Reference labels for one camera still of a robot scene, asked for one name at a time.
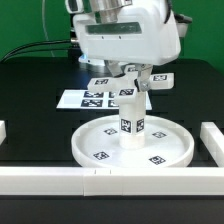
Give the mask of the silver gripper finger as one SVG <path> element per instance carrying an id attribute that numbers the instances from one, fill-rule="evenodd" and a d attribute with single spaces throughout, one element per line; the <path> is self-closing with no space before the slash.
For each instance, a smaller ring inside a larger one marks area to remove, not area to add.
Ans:
<path id="1" fill-rule="evenodd" d="M 105 60 L 105 65 L 113 77 L 121 77 L 124 72 L 117 61 Z"/>
<path id="2" fill-rule="evenodd" d="M 137 78 L 135 85 L 139 92 L 146 92 L 150 89 L 150 75 L 153 66 L 150 64 L 136 64 Z"/>

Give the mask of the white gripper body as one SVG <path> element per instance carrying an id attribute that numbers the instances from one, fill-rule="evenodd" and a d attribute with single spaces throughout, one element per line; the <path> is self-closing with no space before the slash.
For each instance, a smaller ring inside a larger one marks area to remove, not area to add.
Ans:
<path id="1" fill-rule="evenodd" d="M 163 65 L 180 53 L 170 2 L 78 2 L 73 24 L 91 59 Z"/>

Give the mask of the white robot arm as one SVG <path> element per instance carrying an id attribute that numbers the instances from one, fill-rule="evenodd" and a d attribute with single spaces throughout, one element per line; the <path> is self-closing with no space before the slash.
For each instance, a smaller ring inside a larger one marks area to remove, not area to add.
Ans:
<path id="1" fill-rule="evenodd" d="M 121 62 L 138 69 L 138 88 L 150 88 L 154 65 L 175 60 L 180 41 L 168 0 L 82 0 L 73 24 L 82 52 L 101 59 L 110 72 L 122 73 Z"/>

